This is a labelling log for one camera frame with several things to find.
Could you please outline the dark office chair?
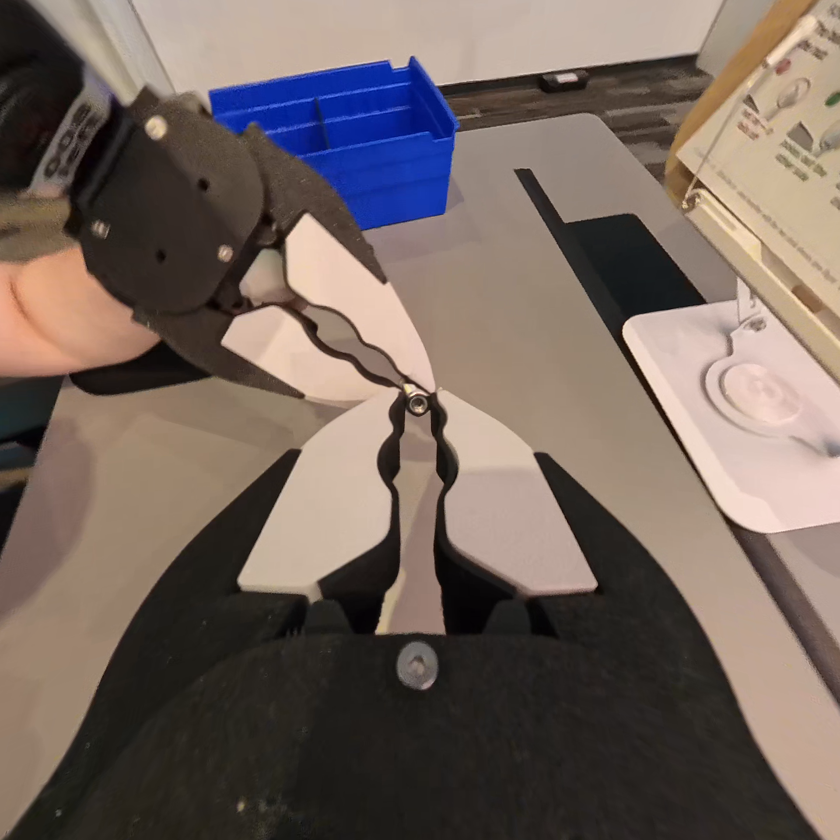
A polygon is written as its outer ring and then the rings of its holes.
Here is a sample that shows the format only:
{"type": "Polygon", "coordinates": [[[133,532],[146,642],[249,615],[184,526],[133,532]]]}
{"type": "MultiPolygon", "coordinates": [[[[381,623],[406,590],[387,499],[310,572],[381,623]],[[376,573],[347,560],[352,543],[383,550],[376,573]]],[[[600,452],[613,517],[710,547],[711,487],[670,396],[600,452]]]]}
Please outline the dark office chair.
{"type": "Polygon", "coordinates": [[[64,378],[1,380],[1,470],[32,466],[64,378]]]}

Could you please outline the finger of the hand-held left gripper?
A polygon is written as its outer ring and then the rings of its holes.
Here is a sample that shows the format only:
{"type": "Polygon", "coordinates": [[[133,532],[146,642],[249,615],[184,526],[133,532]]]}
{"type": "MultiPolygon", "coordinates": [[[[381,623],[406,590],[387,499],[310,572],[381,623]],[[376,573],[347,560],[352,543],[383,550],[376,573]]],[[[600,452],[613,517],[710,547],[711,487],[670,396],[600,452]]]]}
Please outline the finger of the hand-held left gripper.
{"type": "Polygon", "coordinates": [[[411,383],[436,391],[424,343],[394,287],[379,280],[309,213],[299,217],[279,249],[260,250],[239,291],[254,305],[241,314],[279,305],[302,315],[317,337],[312,315],[335,316],[361,347],[411,383]]]}
{"type": "Polygon", "coordinates": [[[277,304],[236,316],[222,346],[312,403],[363,403],[411,384],[398,370],[392,378],[366,370],[356,355],[323,343],[302,315],[277,304]]]}

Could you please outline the printed instruction sheet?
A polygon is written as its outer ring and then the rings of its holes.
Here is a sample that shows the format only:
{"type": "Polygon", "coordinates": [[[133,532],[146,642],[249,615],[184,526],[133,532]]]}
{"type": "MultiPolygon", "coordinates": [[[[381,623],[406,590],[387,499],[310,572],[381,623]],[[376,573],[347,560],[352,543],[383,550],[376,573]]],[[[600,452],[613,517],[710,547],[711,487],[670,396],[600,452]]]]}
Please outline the printed instruction sheet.
{"type": "Polygon", "coordinates": [[[733,93],[677,153],[771,254],[838,314],[839,8],[733,93]]]}

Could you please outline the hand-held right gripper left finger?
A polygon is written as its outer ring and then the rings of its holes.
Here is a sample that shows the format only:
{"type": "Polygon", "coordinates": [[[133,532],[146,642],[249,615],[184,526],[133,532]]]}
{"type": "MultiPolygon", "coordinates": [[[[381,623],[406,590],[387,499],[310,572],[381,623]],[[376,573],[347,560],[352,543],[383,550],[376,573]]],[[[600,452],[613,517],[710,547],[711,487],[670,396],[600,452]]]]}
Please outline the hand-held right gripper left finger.
{"type": "Polygon", "coordinates": [[[405,398],[381,394],[302,446],[238,575],[242,592],[336,602],[355,632],[375,632],[400,570],[404,426],[405,398]]]}

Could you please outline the blue bin with divider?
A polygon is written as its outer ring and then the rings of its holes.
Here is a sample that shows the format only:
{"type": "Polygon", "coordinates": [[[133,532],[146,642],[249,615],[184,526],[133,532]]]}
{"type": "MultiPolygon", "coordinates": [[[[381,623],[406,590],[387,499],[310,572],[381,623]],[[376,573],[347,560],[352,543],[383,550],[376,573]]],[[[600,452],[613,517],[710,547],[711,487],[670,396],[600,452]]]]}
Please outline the blue bin with divider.
{"type": "Polygon", "coordinates": [[[215,120],[255,123],[325,178],[362,230],[445,213],[459,121],[423,64],[388,60],[219,87],[215,120]]]}

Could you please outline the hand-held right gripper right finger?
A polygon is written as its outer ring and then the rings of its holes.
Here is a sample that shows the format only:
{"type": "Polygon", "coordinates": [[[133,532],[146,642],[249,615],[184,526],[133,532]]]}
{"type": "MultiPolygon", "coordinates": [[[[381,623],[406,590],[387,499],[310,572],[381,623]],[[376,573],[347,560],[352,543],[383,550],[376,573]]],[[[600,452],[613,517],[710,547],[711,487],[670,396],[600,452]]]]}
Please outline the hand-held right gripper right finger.
{"type": "Polygon", "coordinates": [[[598,583],[537,454],[501,421],[437,392],[434,567],[444,628],[482,631],[499,602],[582,595],[598,583]]]}

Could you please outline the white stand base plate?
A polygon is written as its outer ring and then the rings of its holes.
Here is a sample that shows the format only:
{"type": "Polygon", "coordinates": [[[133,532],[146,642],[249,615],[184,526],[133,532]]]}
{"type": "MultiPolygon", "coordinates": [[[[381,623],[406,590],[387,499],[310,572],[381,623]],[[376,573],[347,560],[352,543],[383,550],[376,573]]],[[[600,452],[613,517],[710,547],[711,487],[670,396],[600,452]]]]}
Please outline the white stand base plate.
{"type": "Polygon", "coordinates": [[[838,302],[708,190],[684,208],[734,296],[631,317],[624,342],[727,518],[764,534],[838,524],[838,302]]]}

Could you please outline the person's left forearm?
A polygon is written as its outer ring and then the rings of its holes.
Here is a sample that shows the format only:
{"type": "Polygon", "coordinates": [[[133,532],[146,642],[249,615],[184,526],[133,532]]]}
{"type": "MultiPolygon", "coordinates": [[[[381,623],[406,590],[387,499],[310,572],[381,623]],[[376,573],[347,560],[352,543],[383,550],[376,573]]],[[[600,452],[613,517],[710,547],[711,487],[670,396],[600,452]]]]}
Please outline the person's left forearm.
{"type": "Polygon", "coordinates": [[[1,264],[1,376],[47,377],[132,361],[160,338],[88,274],[79,248],[1,264]]]}

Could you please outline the grey desk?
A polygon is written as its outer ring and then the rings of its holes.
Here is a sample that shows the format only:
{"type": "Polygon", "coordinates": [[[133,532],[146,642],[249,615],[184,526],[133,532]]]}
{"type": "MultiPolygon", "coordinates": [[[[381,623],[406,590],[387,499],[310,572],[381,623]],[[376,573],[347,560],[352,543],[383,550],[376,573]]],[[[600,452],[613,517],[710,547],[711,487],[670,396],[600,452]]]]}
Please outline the grey desk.
{"type": "MultiPolygon", "coordinates": [[[[436,382],[546,452],[651,552],[753,736],[838,838],[838,708],[526,194],[565,222],[635,214],[708,300],[730,269],[588,113],[461,133],[445,215],[367,234],[436,382]]],[[[2,557],[2,834],[56,771],[165,566],[336,412],[218,380],[60,389],[2,557]]]]}

